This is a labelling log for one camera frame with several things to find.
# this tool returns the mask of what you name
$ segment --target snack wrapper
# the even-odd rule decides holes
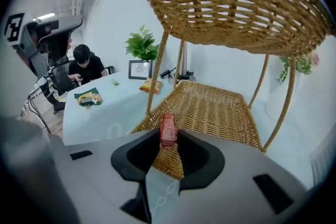
[[[152,79],[151,78],[147,78],[146,81],[144,82],[144,84],[139,88],[141,91],[145,91],[145,92],[149,92],[151,89],[151,83],[152,83]],[[157,81],[155,84],[155,88],[154,88],[154,93],[158,94],[160,87],[162,85],[161,81]]]
[[[81,106],[100,105],[102,103],[101,96],[96,88],[84,93],[74,94],[77,102]]]
[[[112,79],[111,82],[112,82],[113,85],[116,85],[116,86],[119,85],[119,83],[114,79]]]
[[[177,127],[174,114],[163,114],[160,128],[162,147],[171,147],[177,140]]]

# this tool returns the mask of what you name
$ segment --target framed picture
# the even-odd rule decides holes
[[[153,61],[130,60],[128,64],[129,79],[147,79],[152,77]]]

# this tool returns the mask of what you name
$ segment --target green snack package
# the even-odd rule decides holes
[[[93,104],[100,105],[102,100],[96,88],[88,90],[84,93],[75,93],[74,97],[81,106],[90,106]]]
[[[119,85],[119,83],[117,83],[114,79],[112,79],[111,82],[112,82],[114,85]]]

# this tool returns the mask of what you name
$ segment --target person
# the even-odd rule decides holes
[[[69,78],[85,84],[108,75],[99,57],[84,44],[74,49],[74,60],[69,65]]]

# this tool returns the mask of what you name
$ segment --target yellow snack bag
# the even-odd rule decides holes
[[[150,88],[151,88],[151,83],[152,83],[152,79],[151,78],[147,78],[145,83],[139,88],[141,91],[145,91],[145,92],[149,92]],[[155,88],[154,88],[154,93],[158,94],[160,87],[162,85],[161,81],[157,81],[155,84]]]

